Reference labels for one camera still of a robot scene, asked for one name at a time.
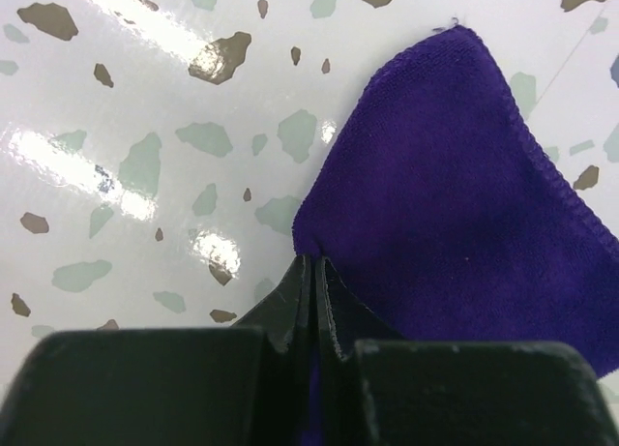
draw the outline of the terrazzo surface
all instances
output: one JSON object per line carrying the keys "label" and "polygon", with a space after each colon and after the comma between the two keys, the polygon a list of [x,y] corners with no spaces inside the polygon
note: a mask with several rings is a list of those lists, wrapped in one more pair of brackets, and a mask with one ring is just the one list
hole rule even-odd
{"label": "terrazzo surface", "polygon": [[0,392],[54,331],[248,311],[371,74],[453,18],[618,235],[619,0],[0,0]]}

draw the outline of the purple cloth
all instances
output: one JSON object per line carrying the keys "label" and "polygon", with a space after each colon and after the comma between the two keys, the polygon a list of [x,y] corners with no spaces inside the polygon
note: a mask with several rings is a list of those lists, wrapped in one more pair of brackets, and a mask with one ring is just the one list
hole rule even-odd
{"label": "purple cloth", "polygon": [[619,244],[457,26],[371,79],[293,225],[410,339],[553,340],[619,366]]}

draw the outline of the purple towel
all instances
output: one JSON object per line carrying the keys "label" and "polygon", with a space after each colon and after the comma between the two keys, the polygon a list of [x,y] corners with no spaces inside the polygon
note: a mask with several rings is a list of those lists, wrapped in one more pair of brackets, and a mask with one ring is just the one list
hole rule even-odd
{"label": "purple towel", "polygon": [[371,79],[293,225],[349,289],[418,340],[553,340],[619,366],[619,244],[457,26]]}

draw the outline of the folded cloth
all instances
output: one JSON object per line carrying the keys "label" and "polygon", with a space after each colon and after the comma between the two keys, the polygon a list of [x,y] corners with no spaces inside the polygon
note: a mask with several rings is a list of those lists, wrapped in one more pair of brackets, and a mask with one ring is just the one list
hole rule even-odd
{"label": "folded cloth", "polygon": [[407,338],[560,341],[619,367],[619,243],[462,26],[371,79],[293,237]]}

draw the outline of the terrazzo pattern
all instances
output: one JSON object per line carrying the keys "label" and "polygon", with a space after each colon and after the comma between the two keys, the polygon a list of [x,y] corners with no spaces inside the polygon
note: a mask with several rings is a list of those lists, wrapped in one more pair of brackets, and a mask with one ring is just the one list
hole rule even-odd
{"label": "terrazzo pattern", "polygon": [[263,299],[371,74],[454,15],[619,234],[619,0],[483,1],[0,0],[0,389],[54,331]]}

